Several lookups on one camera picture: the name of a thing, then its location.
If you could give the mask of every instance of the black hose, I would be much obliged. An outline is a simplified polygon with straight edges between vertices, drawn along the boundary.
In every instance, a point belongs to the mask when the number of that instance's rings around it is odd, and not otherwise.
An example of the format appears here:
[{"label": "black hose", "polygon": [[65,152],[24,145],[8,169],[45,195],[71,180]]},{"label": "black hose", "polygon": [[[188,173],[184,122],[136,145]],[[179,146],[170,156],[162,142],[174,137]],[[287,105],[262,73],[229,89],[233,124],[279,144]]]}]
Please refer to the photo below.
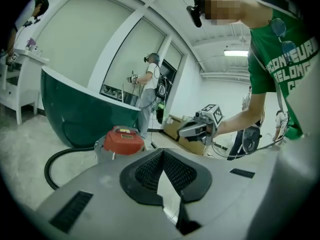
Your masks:
[{"label": "black hose", "polygon": [[46,182],[48,182],[50,187],[54,190],[59,188],[59,186],[54,183],[54,181],[52,180],[51,175],[50,175],[51,166],[57,158],[62,157],[63,155],[66,155],[66,154],[72,153],[72,152],[84,152],[84,151],[93,151],[93,150],[95,150],[95,147],[68,148],[68,149],[62,150],[58,153],[55,153],[53,156],[51,156],[49,158],[49,160],[46,162],[45,167],[44,167],[44,177],[45,177]]}]

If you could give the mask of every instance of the green bathtub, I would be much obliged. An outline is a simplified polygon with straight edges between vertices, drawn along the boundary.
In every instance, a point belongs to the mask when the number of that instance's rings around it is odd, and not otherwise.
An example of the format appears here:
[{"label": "green bathtub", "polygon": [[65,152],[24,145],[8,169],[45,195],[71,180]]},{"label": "green bathtub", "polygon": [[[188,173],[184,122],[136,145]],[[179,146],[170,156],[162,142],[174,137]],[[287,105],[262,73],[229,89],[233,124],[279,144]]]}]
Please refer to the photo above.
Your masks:
[{"label": "green bathtub", "polygon": [[89,90],[42,67],[41,95],[46,117],[69,147],[88,148],[113,126],[133,127],[139,108]]}]

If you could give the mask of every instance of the green t-shirt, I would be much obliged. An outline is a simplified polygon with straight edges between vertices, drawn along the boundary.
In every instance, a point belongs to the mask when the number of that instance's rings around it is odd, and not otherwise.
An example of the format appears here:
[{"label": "green t-shirt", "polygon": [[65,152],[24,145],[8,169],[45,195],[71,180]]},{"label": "green t-shirt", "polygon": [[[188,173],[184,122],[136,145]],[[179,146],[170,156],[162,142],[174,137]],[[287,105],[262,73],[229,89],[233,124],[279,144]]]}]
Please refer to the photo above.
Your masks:
[{"label": "green t-shirt", "polygon": [[281,42],[268,24],[250,30],[251,38],[268,72],[260,66],[253,55],[248,57],[248,70],[253,94],[275,92],[274,80],[279,83],[290,115],[285,136],[295,140],[302,135],[302,131],[297,117],[287,102],[287,96],[310,69],[319,47],[316,38],[307,31],[302,20],[273,9],[272,19],[276,18],[283,20],[286,26],[286,33],[280,38],[281,41],[292,41],[297,47],[290,52],[293,64],[287,66]]}]

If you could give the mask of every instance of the cardboard box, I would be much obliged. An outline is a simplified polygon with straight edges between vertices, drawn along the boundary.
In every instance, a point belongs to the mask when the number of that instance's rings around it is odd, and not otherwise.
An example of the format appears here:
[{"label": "cardboard box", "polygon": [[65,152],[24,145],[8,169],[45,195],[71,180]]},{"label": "cardboard box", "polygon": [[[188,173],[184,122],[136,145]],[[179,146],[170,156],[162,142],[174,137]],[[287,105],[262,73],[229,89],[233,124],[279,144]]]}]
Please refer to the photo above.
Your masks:
[{"label": "cardboard box", "polygon": [[165,125],[163,132],[173,138],[175,141],[178,140],[179,136],[177,134],[177,130],[180,127],[182,119],[179,117],[175,117],[173,115],[169,115]]},{"label": "cardboard box", "polygon": [[200,141],[192,141],[189,142],[185,137],[180,137],[178,142],[182,147],[189,150],[191,153],[203,156],[206,145],[201,143]]}]

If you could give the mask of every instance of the ceiling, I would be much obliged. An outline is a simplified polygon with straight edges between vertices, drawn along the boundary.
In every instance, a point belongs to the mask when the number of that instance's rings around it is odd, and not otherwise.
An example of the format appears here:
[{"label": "ceiling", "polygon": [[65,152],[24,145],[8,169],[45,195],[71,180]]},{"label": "ceiling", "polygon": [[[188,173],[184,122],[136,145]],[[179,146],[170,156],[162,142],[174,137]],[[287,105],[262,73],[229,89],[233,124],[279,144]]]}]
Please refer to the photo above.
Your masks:
[{"label": "ceiling", "polygon": [[[225,49],[249,49],[250,31],[242,23],[227,26],[214,26],[208,21],[202,22],[202,27],[194,26],[186,11],[187,5],[194,5],[193,0],[145,0],[149,6],[163,16],[182,36],[184,41],[201,63],[205,77],[216,78],[208,73],[227,73],[228,76],[248,74],[246,57],[226,57]],[[240,41],[245,36],[247,42]]]}]

